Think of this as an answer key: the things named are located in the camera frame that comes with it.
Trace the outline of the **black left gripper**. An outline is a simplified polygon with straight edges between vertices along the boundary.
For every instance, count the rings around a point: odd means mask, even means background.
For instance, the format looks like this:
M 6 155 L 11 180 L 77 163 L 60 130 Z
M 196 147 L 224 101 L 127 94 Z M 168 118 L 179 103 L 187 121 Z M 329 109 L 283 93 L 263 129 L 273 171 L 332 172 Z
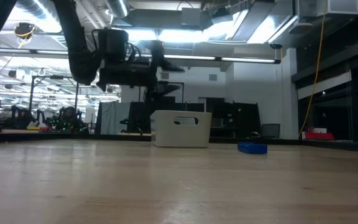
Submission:
M 102 91 L 107 90 L 108 85 L 127 85 L 129 87 L 145 87 L 145 100 L 152 101 L 179 90 L 178 85 L 159 84 L 157 81 L 157 68 L 162 66 L 165 72 L 183 73 L 185 70 L 178 67 L 163 56 L 163 43 L 152 42 L 152 54 L 150 58 L 144 57 L 134 44 L 128 43 L 129 56 L 122 60 L 106 58 L 104 67 L 99 69 L 99 81 L 97 86 Z

